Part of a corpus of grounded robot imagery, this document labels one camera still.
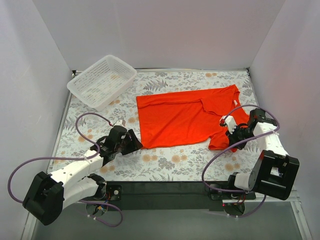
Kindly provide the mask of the orange t-shirt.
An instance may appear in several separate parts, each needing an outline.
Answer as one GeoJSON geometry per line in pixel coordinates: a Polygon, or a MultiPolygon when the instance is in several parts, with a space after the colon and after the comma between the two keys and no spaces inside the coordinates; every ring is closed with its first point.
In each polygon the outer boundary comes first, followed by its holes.
{"type": "Polygon", "coordinates": [[[239,96],[236,85],[137,96],[143,147],[175,147],[209,140],[210,150],[226,149],[227,128],[220,126],[220,119],[231,114],[238,125],[249,120],[240,108],[239,96]]]}

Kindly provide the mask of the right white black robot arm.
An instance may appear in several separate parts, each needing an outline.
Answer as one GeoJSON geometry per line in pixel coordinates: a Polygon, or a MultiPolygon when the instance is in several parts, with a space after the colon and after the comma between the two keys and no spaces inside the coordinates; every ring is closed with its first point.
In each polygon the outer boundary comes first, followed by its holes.
{"type": "Polygon", "coordinates": [[[223,116],[220,125],[227,127],[229,145],[242,150],[248,139],[257,140],[261,153],[250,173],[234,172],[228,185],[243,190],[287,200],[291,194],[300,162],[284,149],[278,136],[279,123],[267,117],[263,109],[253,109],[246,123],[236,124],[233,116],[223,116]]]}

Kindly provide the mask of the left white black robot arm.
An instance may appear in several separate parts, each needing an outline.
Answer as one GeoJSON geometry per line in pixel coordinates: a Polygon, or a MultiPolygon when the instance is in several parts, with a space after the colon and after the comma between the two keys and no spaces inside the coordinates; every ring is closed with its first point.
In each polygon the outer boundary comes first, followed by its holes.
{"type": "Polygon", "coordinates": [[[74,160],[51,173],[38,173],[22,205],[43,225],[50,225],[63,209],[82,199],[103,199],[107,182],[94,172],[113,161],[116,155],[125,156],[142,147],[133,130],[116,125],[108,135],[94,142],[82,160],[74,160]]]}

